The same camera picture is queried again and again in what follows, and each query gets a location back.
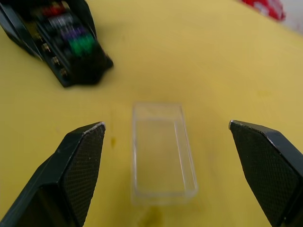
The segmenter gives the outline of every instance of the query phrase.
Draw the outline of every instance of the clear plastic box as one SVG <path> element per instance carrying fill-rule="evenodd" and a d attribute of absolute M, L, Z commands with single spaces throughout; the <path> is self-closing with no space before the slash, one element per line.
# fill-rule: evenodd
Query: clear plastic box
<path fill-rule="evenodd" d="M 133 110 L 133 203 L 186 202 L 196 192 L 196 174 L 181 105 L 136 104 Z"/>

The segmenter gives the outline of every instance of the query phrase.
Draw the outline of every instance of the yellow table surface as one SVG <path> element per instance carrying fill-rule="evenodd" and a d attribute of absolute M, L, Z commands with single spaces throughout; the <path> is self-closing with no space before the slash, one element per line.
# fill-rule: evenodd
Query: yellow table surface
<path fill-rule="evenodd" d="M 90 0 L 115 67 L 64 89 L 0 29 L 0 218 L 64 135 L 107 124 L 85 227 L 268 227 L 242 172 L 231 119 L 303 150 L 303 38 L 232 0 Z M 132 105 L 180 102 L 199 191 L 186 205 L 130 201 Z"/>

